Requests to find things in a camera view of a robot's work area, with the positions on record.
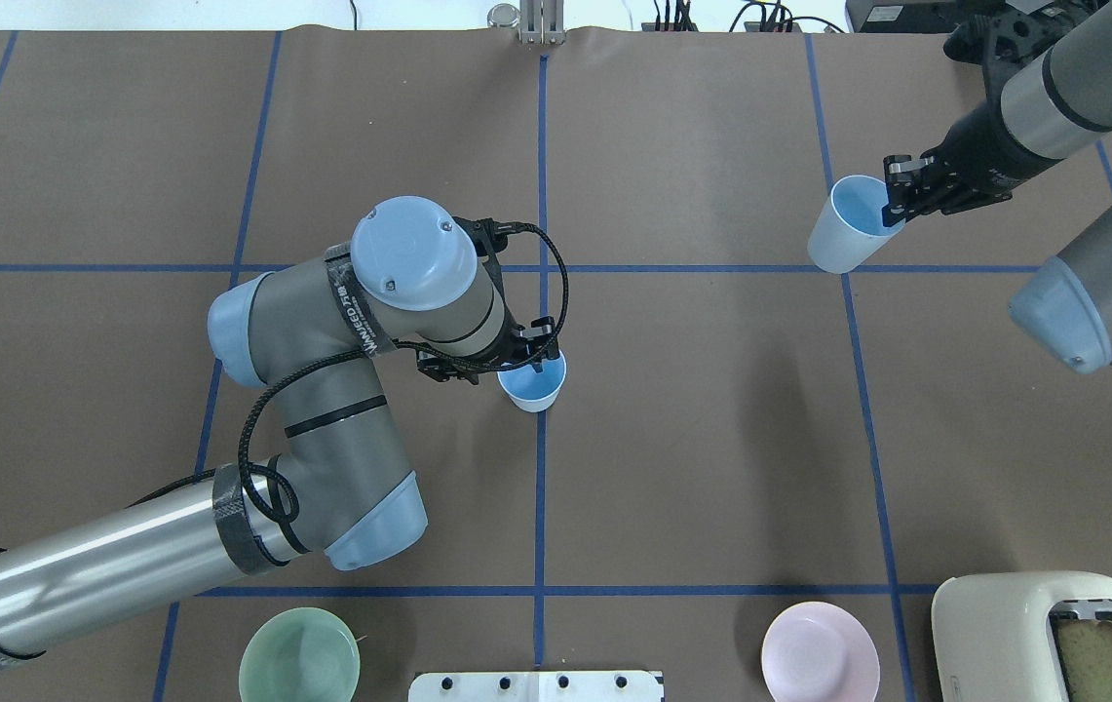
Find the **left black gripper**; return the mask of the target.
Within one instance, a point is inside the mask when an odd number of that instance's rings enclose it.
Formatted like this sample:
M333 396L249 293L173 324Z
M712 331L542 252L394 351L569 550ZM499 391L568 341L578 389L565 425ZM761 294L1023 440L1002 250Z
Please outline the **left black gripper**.
M542 377L558 356L558 320L543 316L524 326L512 312L493 312L467 336L423 343L414 355L418 372L439 383L463 379L479 385L484 374L525 366Z

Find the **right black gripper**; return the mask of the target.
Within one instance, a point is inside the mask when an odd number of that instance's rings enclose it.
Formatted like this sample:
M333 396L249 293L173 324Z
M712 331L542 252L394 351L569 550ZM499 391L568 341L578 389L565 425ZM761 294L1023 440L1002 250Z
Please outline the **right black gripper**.
M953 215L1005 202L1021 182L1040 174L1040 156L1017 144L997 102L979 103L939 144L917 157L882 161L890 204L882 225L902 227L933 212Z

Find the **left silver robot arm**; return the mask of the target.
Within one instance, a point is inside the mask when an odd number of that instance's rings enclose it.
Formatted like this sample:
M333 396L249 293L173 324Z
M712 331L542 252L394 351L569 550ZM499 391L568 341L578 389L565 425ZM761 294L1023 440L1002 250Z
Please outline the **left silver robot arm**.
M538 369L564 317L522 325L498 253L534 223L466 219L418 196L365 214L319 257L225 291L207 330L227 377L258 388L235 457L113 515L0 548L0 674L48 649L322 552L383 563L428 520L374 368L408 348L436 382Z

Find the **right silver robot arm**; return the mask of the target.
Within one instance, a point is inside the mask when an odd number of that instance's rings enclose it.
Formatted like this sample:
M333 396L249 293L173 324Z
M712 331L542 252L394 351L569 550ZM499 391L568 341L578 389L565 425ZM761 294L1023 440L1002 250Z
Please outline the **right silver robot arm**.
M885 157L886 225L1006 202L1112 134L1112 1L961 1L944 41L986 97L917 157ZM1112 204L1009 303L1020 329L1079 374L1112 369Z

